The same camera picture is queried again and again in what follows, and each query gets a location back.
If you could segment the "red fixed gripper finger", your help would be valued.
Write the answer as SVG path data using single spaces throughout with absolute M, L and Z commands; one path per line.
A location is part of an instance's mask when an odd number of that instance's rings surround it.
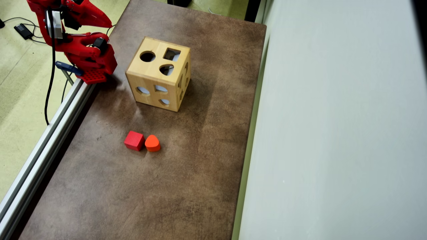
M 79 16 L 79 23 L 84 26 L 112 27 L 111 20 L 102 11 L 85 11 Z

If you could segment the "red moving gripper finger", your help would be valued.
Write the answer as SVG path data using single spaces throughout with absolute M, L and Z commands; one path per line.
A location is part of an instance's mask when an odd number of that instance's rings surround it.
M 89 0 L 66 0 L 66 6 L 70 11 L 82 13 L 82 12 L 99 12 L 95 5 Z

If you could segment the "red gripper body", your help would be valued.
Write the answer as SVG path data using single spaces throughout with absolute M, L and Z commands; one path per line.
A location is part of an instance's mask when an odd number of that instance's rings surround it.
M 82 11 L 81 0 L 28 0 L 31 11 L 35 12 L 37 18 L 47 27 L 49 23 L 47 8 L 61 13 L 61 19 L 65 21 L 65 26 L 78 30 L 81 23 L 78 16 Z

